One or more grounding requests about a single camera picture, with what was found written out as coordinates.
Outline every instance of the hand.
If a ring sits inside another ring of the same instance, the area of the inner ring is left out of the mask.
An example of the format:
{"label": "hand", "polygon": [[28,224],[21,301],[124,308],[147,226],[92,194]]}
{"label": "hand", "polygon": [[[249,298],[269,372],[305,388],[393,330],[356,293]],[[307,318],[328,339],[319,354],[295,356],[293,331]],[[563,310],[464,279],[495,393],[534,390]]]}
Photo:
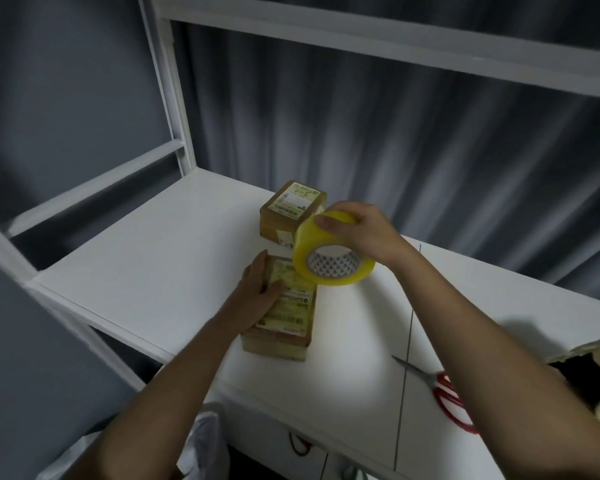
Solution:
{"label": "hand", "polygon": [[360,202],[337,202],[327,210],[342,210],[358,219],[346,224],[332,217],[316,216],[321,229],[341,238],[347,247],[391,268],[409,245],[394,229],[389,219],[375,205]]}
{"label": "hand", "polygon": [[244,269],[238,286],[214,318],[235,335],[255,325],[285,290],[284,283],[278,281],[262,291],[266,257],[267,251],[264,250]]}

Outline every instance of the white plastic bag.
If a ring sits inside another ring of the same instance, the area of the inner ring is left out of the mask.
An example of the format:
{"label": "white plastic bag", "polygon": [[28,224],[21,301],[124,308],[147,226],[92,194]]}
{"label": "white plastic bag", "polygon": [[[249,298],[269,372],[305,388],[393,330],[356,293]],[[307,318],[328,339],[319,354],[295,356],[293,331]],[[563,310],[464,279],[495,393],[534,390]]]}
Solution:
{"label": "white plastic bag", "polygon": [[[36,480],[60,480],[73,462],[87,450],[100,432],[81,437],[51,465],[42,470]],[[220,418],[215,412],[200,414],[184,444],[177,463],[184,480],[227,480],[229,450],[224,440]]]}

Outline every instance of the tape core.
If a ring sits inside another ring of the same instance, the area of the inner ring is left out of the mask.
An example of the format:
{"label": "tape core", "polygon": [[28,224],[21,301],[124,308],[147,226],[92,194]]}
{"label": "tape core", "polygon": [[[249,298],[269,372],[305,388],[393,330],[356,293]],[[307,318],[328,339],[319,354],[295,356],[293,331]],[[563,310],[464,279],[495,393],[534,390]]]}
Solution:
{"label": "tape core", "polygon": [[306,257],[306,265],[321,278],[344,278],[356,273],[362,259],[344,246],[330,244],[312,250]]}

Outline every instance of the forearm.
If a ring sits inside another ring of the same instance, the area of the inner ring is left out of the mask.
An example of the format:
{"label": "forearm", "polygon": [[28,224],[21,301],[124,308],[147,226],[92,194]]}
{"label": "forearm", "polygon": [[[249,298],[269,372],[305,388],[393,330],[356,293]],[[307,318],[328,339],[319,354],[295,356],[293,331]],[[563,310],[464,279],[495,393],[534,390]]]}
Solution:
{"label": "forearm", "polygon": [[558,375],[405,244],[391,268],[503,471],[600,473],[595,417]]}
{"label": "forearm", "polygon": [[217,317],[117,416],[65,479],[168,479],[237,332]]}

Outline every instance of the red-handled scissors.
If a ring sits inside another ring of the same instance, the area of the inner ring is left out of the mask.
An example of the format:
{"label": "red-handled scissors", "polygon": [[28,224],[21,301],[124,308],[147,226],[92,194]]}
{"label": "red-handled scissors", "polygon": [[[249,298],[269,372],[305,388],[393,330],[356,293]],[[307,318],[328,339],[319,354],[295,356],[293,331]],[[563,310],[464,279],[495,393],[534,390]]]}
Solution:
{"label": "red-handled scissors", "polygon": [[451,384],[451,381],[449,380],[449,377],[445,372],[439,372],[437,374],[428,374],[425,371],[417,368],[415,365],[410,364],[402,359],[399,359],[395,355],[392,355],[391,357],[393,357],[395,361],[401,366],[403,366],[405,369],[411,371],[417,377],[419,377],[424,382],[424,384],[429,386],[431,392],[433,393],[433,397],[436,398],[436,402],[440,406],[440,409],[442,409],[442,412],[444,412],[444,414],[446,414],[446,416],[451,421],[453,421],[456,425],[458,425],[465,431],[468,431],[469,433],[472,433],[474,435],[478,434],[478,430],[474,427],[474,425],[465,423],[464,421],[456,418],[454,414],[451,411],[449,411],[448,407],[445,405],[444,400],[449,401],[450,403],[455,404],[456,406],[464,409],[462,401],[460,401],[460,398],[456,394],[456,389],[454,388],[454,385]]}

